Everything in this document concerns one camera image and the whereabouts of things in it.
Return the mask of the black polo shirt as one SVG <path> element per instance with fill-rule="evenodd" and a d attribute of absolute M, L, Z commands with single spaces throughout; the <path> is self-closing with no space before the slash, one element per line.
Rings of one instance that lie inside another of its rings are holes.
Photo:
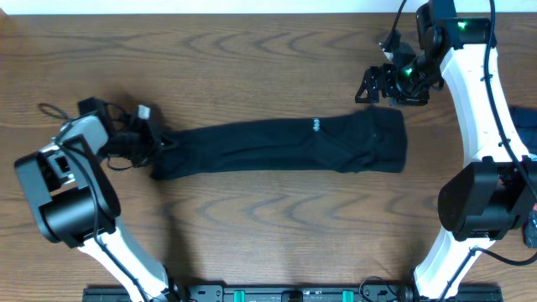
<path fill-rule="evenodd" d="M 178 144 L 154 163 L 156 180 L 246 170 L 400 173 L 408 148 L 402 112 L 385 107 L 196 128 L 170 138 Z"/>

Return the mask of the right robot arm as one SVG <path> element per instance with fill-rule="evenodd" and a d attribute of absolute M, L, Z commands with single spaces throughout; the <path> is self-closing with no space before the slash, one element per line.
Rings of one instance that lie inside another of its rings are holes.
<path fill-rule="evenodd" d="M 392 29 L 381 47 L 387 62 L 367 69 L 355 100 L 381 98 L 424 106 L 447 88 L 463 145 L 462 170 L 441 188 L 441 230 L 394 301 L 493 301 L 496 287 L 462 284 L 492 245 L 520 228 L 536 202 L 536 163 L 519 137 L 498 73 L 495 17 L 461 18 L 451 0 L 430 0 L 416 12 L 420 52 Z"/>

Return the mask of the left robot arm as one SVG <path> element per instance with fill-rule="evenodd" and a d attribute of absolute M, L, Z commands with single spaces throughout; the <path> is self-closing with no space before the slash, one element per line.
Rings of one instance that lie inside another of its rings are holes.
<path fill-rule="evenodd" d="M 70 117 L 48 103 L 39 110 L 63 124 L 45 147 L 17 159 L 14 169 L 40 233 L 97 260 L 121 285 L 90 287 L 85 301 L 187 301 L 188 291 L 148 254 L 121 218 L 116 191 L 101 164 L 124 158 L 144 167 L 173 146 L 140 105 L 117 117 L 111 102 L 91 97 Z"/>

